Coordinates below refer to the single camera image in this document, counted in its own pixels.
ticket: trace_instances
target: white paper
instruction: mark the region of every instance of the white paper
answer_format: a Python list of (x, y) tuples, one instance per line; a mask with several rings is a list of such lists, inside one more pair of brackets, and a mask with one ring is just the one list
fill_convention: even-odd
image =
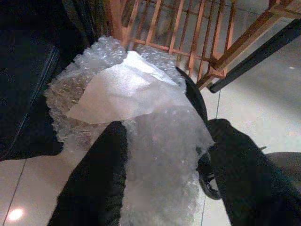
[(181, 89), (162, 70), (129, 51), (123, 63), (94, 76), (66, 115), (97, 124), (182, 105), (191, 106)]

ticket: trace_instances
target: black fabric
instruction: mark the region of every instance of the black fabric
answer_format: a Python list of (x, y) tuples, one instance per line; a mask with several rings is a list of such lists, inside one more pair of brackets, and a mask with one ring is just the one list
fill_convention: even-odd
[(204, 123), (208, 121), (207, 109), (204, 99), (193, 80), (180, 68), (176, 68), (180, 75), (185, 79), (186, 83), (186, 97), (191, 105), (196, 109), (199, 116), (203, 119)]
[(216, 187), (213, 187), (210, 182), (214, 179), (214, 173), (211, 166), (209, 153), (204, 153), (198, 161), (198, 181), (205, 195), (214, 200), (221, 199), (221, 194)]
[(211, 120), (211, 164), (233, 226), (301, 225), (301, 197), (251, 138)]
[(112, 122), (70, 175), (48, 225), (118, 226), (126, 161), (126, 129)]
[(273, 152), (266, 154), (266, 156), (290, 179), (292, 185), (301, 194), (301, 153)]
[(61, 151), (42, 96), (84, 50), (61, 0), (0, 1), (0, 161)]

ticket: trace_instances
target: floor tile grout line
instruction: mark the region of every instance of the floor tile grout line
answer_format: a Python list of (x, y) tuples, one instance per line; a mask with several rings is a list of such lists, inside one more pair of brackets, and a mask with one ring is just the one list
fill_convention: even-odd
[(11, 200), (10, 200), (10, 203), (9, 203), (9, 206), (8, 206), (8, 210), (7, 210), (7, 212), (6, 212), (6, 215), (5, 215), (5, 218), (4, 218), (4, 221), (3, 221), (3, 226), (4, 226), (4, 224), (5, 224), (5, 221), (6, 221), (7, 217), (8, 217), (8, 213), (9, 213), (10, 207), (11, 207), (11, 205), (12, 205), (12, 203), (13, 203), (15, 194), (16, 194), (16, 192), (17, 192), (17, 189), (18, 189), (18, 186), (19, 186), (19, 183), (20, 183), (20, 180), (21, 180), (21, 177), (22, 177), (24, 168), (25, 168), (26, 161), (27, 161), (27, 159), (24, 160), (23, 167), (22, 167), (21, 173), (20, 173), (20, 175), (19, 175), (19, 178), (18, 178), (18, 181), (17, 181), (17, 184), (16, 184), (16, 188), (15, 188), (14, 193), (13, 193), (13, 196), (12, 196), (12, 198), (11, 198)]
[(204, 212), (205, 212), (205, 205), (206, 205), (206, 198), (207, 198), (207, 196), (205, 196), (205, 199), (204, 199), (204, 205), (203, 205), (203, 212), (202, 212), (201, 226), (203, 225)]
[(216, 108), (216, 119), (217, 119), (217, 115), (218, 115), (218, 110), (219, 110), (219, 107), (220, 107), (220, 99), (221, 99), (221, 90), (218, 94), (218, 101), (217, 101), (217, 108)]

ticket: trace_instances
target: black metal bar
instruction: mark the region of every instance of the black metal bar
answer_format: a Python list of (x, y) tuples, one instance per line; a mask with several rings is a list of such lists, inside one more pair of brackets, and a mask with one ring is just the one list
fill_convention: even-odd
[(293, 20), (284, 29), (275, 34), (271, 39), (265, 42), (256, 51), (235, 66), (231, 71), (229, 71), (225, 79), (220, 79), (215, 84), (210, 86), (209, 90), (212, 93), (220, 91), (226, 85), (243, 75), (245, 72), (249, 71), (251, 68), (255, 67), (261, 61), (268, 58), (300, 35), (301, 20)]

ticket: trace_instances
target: plastic wrap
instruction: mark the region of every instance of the plastic wrap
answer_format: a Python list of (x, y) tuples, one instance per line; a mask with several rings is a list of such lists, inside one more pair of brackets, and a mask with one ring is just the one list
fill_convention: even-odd
[[(180, 100), (185, 97), (185, 81), (175, 69), (173, 56), (145, 46), (139, 47), (137, 52), (178, 85), (174, 98)], [(88, 150), (109, 123), (89, 124), (88, 121), (83, 122), (65, 115), (80, 102), (86, 87), (91, 85), (89, 82), (96, 74), (105, 76), (102, 70), (120, 64), (125, 57), (126, 53), (118, 41), (100, 38), (83, 55), (77, 56), (75, 63), (68, 66), (50, 84), (46, 91), (47, 104), (54, 118), (57, 136), (64, 142), (64, 151)], [(173, 89), (172, 81), (164, 81), (163, 88)], [(112, 85), (119, 81), (115, 79), (106, 82)], [(117, 91), (122, 93), (120, 84), (113, 87), (118, 87)], [(135, 85), (138, 89), (133, 89), (133, 93), (127, 90), (126, 94), (130, 98), (134, 97), (136, 90), (146, 90), (145, 87), (139, 89), (139, 84)], [(144, 95), (139, 95), (139, 98), (151, 101)], [(154, 90), (149, 95), (160, 99), (160, 93), (154, 93)], [(154, 105), (150, 112), (142, 111), (135, 118), (123, 121), (127, 128), (128, 163), (121, 226), (201, 224), (205, 195), (201, 191), (195, 170), (201, 155), (196, 149), (199, 147), (204, 152), (213, 141), (204, 122), (195, 109), (186, 104), (187, 101), (176, 105), (170, 100), (170, 103), (165, 102), (161, 106)]]
[(66, 115), (98, 124), (184, 105), (191, 107), (181, 87), (138, 53), (129, 51), (123, 63), (94, 76), (79, 102)]

